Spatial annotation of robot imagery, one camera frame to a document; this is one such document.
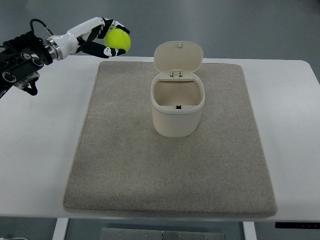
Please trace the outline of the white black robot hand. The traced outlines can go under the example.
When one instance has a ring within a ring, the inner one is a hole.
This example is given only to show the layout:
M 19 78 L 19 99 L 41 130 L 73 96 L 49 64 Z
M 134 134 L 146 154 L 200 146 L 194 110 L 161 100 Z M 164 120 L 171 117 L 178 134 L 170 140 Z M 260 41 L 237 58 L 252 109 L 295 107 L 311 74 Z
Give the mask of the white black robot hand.
M 120 29 L 124 33 L 130 34 L 124 25 L 114 19 L 94 17 L 71 28 L 63 35 L 50 36 L 44 46 L 52 58 L 58 61 L 79 52 L 108 59 L 123 55 L 127 51 L 123 48 L 105 46 L 94 42 L 94 40 L 103 39 L 108 32 L 114 29 Z

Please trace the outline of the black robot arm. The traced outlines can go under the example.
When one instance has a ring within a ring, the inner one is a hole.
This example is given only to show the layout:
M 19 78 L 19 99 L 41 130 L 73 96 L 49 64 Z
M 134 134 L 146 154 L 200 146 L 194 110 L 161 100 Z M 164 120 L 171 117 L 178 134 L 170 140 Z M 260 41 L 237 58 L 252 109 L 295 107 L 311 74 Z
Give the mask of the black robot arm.
M 52 64 L 56 57 L 52 47 L 32 31 L 5 41 L 3 47 L 0 53 L 0 96 L 3 97 L 12 87 L 31 96 L 37 95 L 38 71 Z

